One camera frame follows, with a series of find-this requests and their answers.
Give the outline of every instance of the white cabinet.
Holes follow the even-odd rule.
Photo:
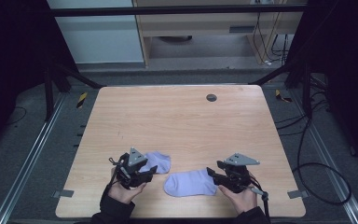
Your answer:
[[[51,8],[132,7],[131,0],[48,0],[48,4]],[[144,64],[134,16],[57,17],[56,21],[80,67]]]

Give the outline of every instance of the gray floor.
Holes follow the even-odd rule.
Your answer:
[[[276,49],[282,47],[279,42]],[[244,36],[194,36],[190,41],[176,38],[155,38],[151,51],[151,60],[147,68],[119,68],[113,72],[95,73],[84,71],[83,75],[105,85],[164,85],[164,84],[211,84],[211,83],[247,83],[255,81],[281,65],[256,63],[250,44]],[[281,120],[301,115],[296,102],[288,103],[275,97],[279,89],[283,97],[296,99],[300,88],[286,90],[282,84],[285,74],[274,78],[263,86],[271,115],[277,127],[290,123]],[[76,154],[87,124],[93,102],[98,91],[81,82],[70,79],[73,88],[69,93],[58,94],[55,99],[63,99],[61,113],[43,146],[37,162],[30,173],[16,206],[11,212],[9,222],[13,223],[73,223],[83,219],[60,219],[55,216],[58,199],[52,198],[55,190],[63,188],[72,161]],[[76,108],[82,92],[88,97],[82,108]],[[323,100],[322,94],[314,97],[314,103]],[[33,148],[34,142],[44,125],[45,103],[44,88],[37,86],[19,95],[17,107],[0,135],[0,205],[9,192],[22,164]],[[323,139],[322,147],[338,170],[351,184],[352,203],[358,205],[358,158],[351,156],[349,144],[343,136],[333,115],[326,110],[328,104],[319,105],[314,111],[312,125],[314,129],[306,132],[301,148],[301,162],[324,161],[321,157],[320,143],[315,141],[315,132]],[[282,145],[292,168],[296,167],[296,156],[304,128],[304,120],[288,128],[280,129]],[[341,200],[336,193],[334,177],[324,168],[306,167],[302,170],[304,181],[328,200]],[[298,174],[296,182],[304,189]],[[358,223],[350,219],[346,206],[335,206],[316,199],[314,196],[304,199],[307,214],[301,218],[273,218],[274,223]],[[227,220],[133,220],[132,223],[227,223]]]

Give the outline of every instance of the metal bracket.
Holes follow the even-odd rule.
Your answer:
[[[51,194],[51,198],[61,198],[61,197],[67,197],[67,198],[72,198],[72,195],[74,195],[74,191],[73,190],[69,190],[69,189],[63,189],[62,191],[54,191]]]
[[[300,191],[300,190],[293,190],[293,191],[288,191],[287,195],[289,195],[290,199],[294,199],[294,198],[308,198],[310,195],[308,194],[307,191]]]

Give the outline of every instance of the metal rail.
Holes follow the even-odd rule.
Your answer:
[[[175,6],[175,7],[96,7],[96,8],[55,8],[50,10],[32,10],[33,15],[53,17],[85,16],[125,16],[125,15],[161,15],[161,14],[200,14],[200,13],[251,13],[251,12],[300,12],[323,9],[323,5],[307,4],[284,5],[221,5],[221,6]]]
[[[37,136],[34,145],[31,151],[28,154],[27,159],[25,160],[24,164],[22,165],[19,174],[16,177],[13,185],[11,186],[10,191],[8,192],[5,200],[2,202],[0,206],[0,224],[7,223],[11,212],[13,211],[14,206],[17,203],[17,200],[20,198],[22,190],[27,183],[28,177],[30,176],[31,172],[34,169],[34,165],[36,164],[37,158],[39,157],[40,152],[45,145],[48,136],[54,126],[55,121],[62,109],[62,103],[65,99],[65,94],[60,93],[60,96],[57,100],[55,105],[56,109],[52,114],[50,120],[46,121],[40,131],[39,135]]]

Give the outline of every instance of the yellow tape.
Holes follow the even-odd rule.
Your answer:
[[[86,92],[81,93],[81,95],[79,97],[79,100],[77,101],[76,108],[81,108],[82,107],[82,105],[84,104],[84,101],[86,100],[86,97],[87,97]]]

